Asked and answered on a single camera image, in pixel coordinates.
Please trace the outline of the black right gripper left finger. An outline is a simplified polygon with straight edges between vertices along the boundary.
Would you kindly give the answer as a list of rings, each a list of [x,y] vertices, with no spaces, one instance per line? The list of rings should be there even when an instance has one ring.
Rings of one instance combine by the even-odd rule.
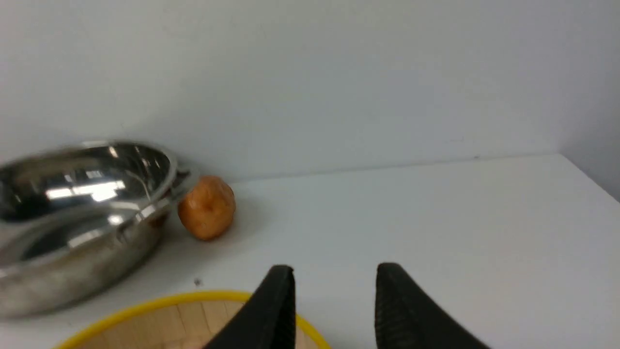
[[[205,349],[294,349],[296,283],[293,268],[274,265],[248,302]]]

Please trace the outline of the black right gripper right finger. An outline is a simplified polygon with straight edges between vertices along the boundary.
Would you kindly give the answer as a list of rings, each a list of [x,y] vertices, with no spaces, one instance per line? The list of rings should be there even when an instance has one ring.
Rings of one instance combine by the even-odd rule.
[[[487,349],[397,263],[378,265],[375,340],[379,349]]]

